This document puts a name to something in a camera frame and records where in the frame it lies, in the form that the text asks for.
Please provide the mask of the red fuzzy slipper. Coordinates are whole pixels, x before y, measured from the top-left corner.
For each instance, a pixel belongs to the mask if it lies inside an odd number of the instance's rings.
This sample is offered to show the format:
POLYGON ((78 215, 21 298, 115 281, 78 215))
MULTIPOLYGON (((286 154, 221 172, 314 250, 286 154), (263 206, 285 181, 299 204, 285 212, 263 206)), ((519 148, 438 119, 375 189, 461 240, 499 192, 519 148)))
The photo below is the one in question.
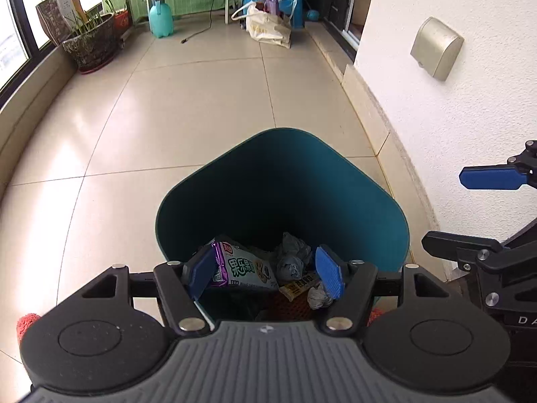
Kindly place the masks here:
POLYGON ((370 326, 373 321, 375 321, 377 318, 381 317, 384 314, 384 311, 380 308, 372 308, 371 314, 368 318, 367 326, 370 326))
POLYGON ((40 316, 36 313, 29 313, 18 319, 15 328, 18 344, 21 344, 22 339, 29 327, 32 326, 33 323, 36 323, 36 321, 38 321, 39 319, 40 316))

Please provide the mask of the knotted white plastic bag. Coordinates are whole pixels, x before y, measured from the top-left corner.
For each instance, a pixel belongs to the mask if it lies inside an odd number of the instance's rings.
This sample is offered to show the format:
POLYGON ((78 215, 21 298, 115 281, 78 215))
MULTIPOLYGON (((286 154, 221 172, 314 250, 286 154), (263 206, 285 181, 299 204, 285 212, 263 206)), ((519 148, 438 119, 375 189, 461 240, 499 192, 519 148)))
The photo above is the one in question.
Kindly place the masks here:
POLYGON ((308 305, 312 310, 327 308, 333 302, 333 298, 323 282, 318 282, 317 285, 311 287, 308 291, 308 305))

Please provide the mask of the white tote bag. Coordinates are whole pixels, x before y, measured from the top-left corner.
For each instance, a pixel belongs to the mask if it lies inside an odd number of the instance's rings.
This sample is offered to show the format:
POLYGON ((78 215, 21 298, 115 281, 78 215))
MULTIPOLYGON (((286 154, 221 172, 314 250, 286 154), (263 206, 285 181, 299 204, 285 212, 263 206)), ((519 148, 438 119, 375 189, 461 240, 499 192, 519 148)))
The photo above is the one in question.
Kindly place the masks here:
POLYGON ((291 25, 287 19, 257 9, 257 2, 250 1, 237 9, 232 21, 244 21, 250 37, 263 44, 291 47, 291 25))

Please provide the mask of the teal spray bottle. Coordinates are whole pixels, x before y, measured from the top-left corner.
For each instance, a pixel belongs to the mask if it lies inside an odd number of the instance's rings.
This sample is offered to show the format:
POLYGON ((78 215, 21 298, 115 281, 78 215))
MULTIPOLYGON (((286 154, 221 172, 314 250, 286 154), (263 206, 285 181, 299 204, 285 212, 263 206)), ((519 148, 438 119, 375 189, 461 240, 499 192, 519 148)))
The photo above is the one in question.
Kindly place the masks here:
POLYGON ((165 0, 152 0, 148 21, 151 33, 156 38, 169 37, 174 33, 174 20, 165 0))

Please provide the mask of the long pink snack wrapper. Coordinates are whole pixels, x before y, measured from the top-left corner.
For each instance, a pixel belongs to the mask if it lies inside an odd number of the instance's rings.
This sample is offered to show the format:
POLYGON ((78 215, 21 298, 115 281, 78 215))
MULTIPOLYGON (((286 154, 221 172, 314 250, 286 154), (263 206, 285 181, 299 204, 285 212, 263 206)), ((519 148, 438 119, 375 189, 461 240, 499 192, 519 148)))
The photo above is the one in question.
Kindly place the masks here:
POLYGON ((308 292, 312 287, 320 282, 320 277, 316 272, 305 274, 301 279, 292 280, 281 286, 279 292, 289 301, 293 302, 302 294, 308 292))

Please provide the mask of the purple white biscuit package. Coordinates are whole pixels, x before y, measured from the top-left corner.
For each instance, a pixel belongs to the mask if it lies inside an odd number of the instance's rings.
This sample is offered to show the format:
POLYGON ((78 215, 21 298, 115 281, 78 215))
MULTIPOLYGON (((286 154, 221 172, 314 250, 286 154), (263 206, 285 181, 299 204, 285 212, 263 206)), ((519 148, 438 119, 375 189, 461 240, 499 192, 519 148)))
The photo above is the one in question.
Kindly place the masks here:
POLYGON ((245 249, 219 241, 212 244, 215 252, 216 272, 211 287, 237 287, 273 291, 279 288, 270 263, 245 249))

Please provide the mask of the leaning cardboard book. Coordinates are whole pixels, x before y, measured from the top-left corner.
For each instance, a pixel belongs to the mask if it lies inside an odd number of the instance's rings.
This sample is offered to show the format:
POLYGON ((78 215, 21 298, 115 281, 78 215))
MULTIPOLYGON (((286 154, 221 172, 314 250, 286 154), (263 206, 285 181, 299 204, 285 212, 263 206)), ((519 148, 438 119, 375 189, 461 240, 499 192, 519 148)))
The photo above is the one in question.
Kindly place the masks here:
POLYGON ((88 21, 80 0, 44 0, 36 6, 36 13, 46 36, 56 46, 88 21))

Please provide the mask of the teal plastic trash bin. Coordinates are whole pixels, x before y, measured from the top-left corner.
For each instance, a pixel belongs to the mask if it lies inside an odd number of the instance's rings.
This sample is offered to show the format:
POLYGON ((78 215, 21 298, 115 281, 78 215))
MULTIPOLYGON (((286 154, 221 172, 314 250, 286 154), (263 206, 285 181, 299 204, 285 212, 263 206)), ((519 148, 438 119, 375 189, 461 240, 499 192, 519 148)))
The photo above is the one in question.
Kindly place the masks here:
POLYGON ((388 277, 390 295, 399 292, 409 251, 396 201, 316 136, 292 128, 252 136, 173 187, 156 215, 156 239, 166 258, 154 270, 158 305, 179 335, 204 335, 223 321, 314 321, 347 335, 368 323, 379 276, 388 277), (279 292, 288 282, 278 279, 273 291, 208 284, 199 300, 188 295, 182 269, 204 245, 245 249, 276 277, 285 232, 311 247, 302 277, 316 272, 319 245, 348 264, 340 299, 312 310, 308 292, 289 302, 279 292))

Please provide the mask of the beige wall socket cover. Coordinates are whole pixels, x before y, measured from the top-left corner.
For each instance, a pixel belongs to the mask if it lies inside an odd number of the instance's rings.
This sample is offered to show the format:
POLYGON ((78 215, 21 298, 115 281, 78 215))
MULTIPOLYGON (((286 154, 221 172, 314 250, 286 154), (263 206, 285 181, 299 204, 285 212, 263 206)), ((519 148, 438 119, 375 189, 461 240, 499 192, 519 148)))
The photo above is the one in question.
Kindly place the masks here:
POLYGON ((430 16, 421 25, 410 55, 431 77, 447 80, 460 53, 464 38, 456 31, 430 16))

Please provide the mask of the dark ceramic plant pot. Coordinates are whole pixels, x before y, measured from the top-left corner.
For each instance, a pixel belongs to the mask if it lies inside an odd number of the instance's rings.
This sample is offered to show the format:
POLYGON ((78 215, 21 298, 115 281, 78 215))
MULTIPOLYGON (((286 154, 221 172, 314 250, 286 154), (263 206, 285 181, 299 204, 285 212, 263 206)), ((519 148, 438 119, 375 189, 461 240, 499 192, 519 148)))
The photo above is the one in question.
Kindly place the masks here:
POLYGON ((84 21, 72 13, 74 27, 70 36, 62 42, 62 48, 74 59, 81 74, 93 73, 110 63, 117 50, 112 14, 90 16, 84 21))

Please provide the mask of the small red flower pot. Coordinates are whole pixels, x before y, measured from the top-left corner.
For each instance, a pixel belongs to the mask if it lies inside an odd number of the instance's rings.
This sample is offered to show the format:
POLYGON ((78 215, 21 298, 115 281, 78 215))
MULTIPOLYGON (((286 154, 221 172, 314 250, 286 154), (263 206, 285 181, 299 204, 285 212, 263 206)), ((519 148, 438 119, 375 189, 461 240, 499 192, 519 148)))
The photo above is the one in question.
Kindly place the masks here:
POLYGON ((121 9, 114 15, 115 34, 119 37, 131 27, 131 15, 128 9, 121 9))

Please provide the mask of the small blue ball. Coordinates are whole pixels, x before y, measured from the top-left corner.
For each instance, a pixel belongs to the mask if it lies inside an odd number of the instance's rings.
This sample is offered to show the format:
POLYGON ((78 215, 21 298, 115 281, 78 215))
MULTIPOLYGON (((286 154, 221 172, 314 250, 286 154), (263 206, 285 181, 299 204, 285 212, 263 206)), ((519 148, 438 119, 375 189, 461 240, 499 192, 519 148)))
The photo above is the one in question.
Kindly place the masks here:
POLYGON ((305 18, 309 22, 317 22, 321 18, 321 14, 319 11, 315 9, 308 9, 306 12, 305 18))

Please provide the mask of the grey plastic bag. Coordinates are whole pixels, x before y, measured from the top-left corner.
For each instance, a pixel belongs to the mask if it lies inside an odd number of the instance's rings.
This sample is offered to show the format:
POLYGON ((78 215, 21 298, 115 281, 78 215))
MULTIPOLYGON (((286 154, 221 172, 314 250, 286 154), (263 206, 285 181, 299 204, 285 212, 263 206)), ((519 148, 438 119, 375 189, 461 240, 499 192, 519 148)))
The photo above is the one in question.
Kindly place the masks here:
POLYGON ((311 260, 311 247, 301 239, 285 232, 276 264, 276 277, 280 281, 300 280, 304 268, 311 260))

